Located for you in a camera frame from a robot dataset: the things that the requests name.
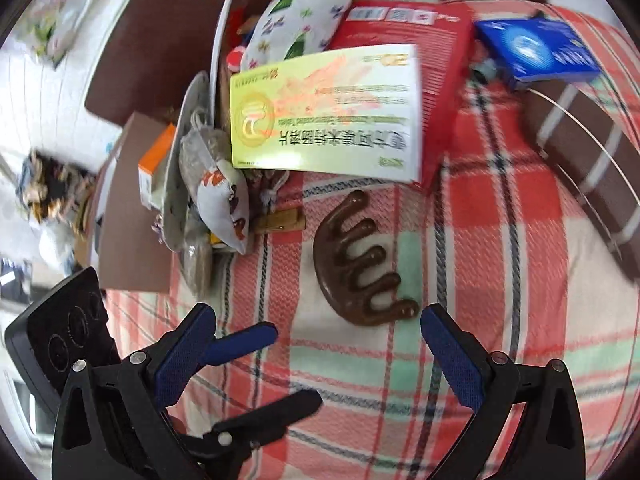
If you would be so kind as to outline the open cardboard box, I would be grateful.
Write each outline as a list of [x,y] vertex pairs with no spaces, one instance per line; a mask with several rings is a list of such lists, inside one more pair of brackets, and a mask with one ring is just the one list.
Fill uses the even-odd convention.
[[105,289],[169,292],[172,255],[153,231],[154,211],[140,202],[138,162],[165,130],[134,112],[99,173],[89,248]]

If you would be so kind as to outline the large red box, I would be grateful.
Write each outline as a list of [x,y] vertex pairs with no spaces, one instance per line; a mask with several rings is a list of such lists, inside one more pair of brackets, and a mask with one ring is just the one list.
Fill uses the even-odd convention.
[[454,136],[474,49],[473,11],[459,1],[356,0],[334,32],[329,48],[372,44],[414,44],[418,51],[422,152],[420,177],[412,187],[426,193]]

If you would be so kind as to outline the brown striped glasses case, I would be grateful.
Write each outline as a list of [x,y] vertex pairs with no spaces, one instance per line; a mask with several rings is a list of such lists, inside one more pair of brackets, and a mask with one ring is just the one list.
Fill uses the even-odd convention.
[[582,90],[539,81],[522,93],[525,140],[578,201],[627,278],[639,279],[639,149]]

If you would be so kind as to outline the white orange cloth bag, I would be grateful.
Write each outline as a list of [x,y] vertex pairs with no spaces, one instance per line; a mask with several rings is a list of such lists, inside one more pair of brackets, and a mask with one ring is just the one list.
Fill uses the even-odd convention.
[[189,164],[191,200],[198,215],[221,243],[244,255],[250,238],[248,187],[244,174],[232,165],[228,133],[193,128],[188,143],[194,155]]

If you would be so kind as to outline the orange white medicine box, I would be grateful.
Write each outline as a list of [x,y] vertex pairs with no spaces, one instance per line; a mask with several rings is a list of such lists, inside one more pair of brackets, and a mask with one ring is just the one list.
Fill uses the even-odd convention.
[[158,193],[164,182],[166,165],[176,126],[169,124],[154,140],[138,162],[140,202],[145,208],[160,209]]

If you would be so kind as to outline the brown wooden massage comb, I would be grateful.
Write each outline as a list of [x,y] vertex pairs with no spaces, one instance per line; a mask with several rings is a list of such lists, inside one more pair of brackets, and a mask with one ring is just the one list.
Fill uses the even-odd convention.
[[378,229],[375,221],[364,218],[351,229],[344,222],[369,205],[366,192],[350,192],[320,222],[314,234],[312,261],[322,295],[334,312],[356,326],[373,327],[410,320],[419,313],[413,299],[396,299],[383,309],[373,307],[373,298],[394,292],[401,284],[396,272],[387,272],[369,284],[360,284],[361,275],[386,260],[386,249],[373,245],[357,257],[348,254],[352,244],[372,235]]

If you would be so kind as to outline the red plaid bed sheet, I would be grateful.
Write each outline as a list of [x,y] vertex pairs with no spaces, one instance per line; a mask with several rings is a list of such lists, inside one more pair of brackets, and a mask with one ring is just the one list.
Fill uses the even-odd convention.
[[602,477],[639,420],[639,291],[576,200],[526,143],[518,99],[469,82],[431,192],[380,180],[292,174],[273,208],[306,226],[267,234],[216,266],[210,303],[228,334],[277,326],[268,349],[207,367],[172,414],[190,434],[300,388],[321,411],[243,467],[245,479],[423,479],[469,413],[434,367],[417,320],[345,322],[320,292],[312,245],[348,193],[366,192],[398,296],[438,302],[487,349],[540,365],[563,360],[586,442],[586,475]]

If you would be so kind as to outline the blue medicine box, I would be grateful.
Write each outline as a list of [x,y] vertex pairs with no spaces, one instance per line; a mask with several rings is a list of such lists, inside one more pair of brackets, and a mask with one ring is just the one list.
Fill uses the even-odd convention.
[[562,21],[484,20],[475,23],[475,30],[512,90],[547,80],[589,82],[601,73],[596,57]]

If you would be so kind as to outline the floral plastic bag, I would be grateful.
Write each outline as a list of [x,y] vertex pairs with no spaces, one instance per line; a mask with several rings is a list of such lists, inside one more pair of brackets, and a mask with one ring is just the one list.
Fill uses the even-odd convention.
[[32,0],[11,38],[22,51],[53,68],[73,47],[82,21],[96,0]]

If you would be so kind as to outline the dark brown headboard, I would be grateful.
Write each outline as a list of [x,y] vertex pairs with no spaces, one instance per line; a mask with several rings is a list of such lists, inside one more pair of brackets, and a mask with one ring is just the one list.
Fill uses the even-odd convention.
[[[258,14],[271,0],[234,0]],[[205,70],[224,0],[130,0],[94,71],[85,107],[115,125],[140,112],[178,107],[191,78]]]

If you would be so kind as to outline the yellow green medicine box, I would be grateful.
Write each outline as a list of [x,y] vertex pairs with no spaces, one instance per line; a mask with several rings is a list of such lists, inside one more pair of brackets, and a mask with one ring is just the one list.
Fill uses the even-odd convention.
[[326,51],[236,74],[232,164],[412,183],[421,158],[413,44]]

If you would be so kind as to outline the white patterned pouch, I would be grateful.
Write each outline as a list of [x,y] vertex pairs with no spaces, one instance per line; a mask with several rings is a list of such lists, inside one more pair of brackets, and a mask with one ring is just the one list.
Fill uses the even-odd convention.
[[272,0],[254,28],[241,70],[326,50],[352,0]]

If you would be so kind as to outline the pile of shoes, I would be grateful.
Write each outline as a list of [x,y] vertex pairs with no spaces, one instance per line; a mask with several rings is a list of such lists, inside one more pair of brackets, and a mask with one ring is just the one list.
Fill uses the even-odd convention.
[[71,162],[31,150],[23,160],[16,196],[28,220],[56,221],[84,237],[96,175]]

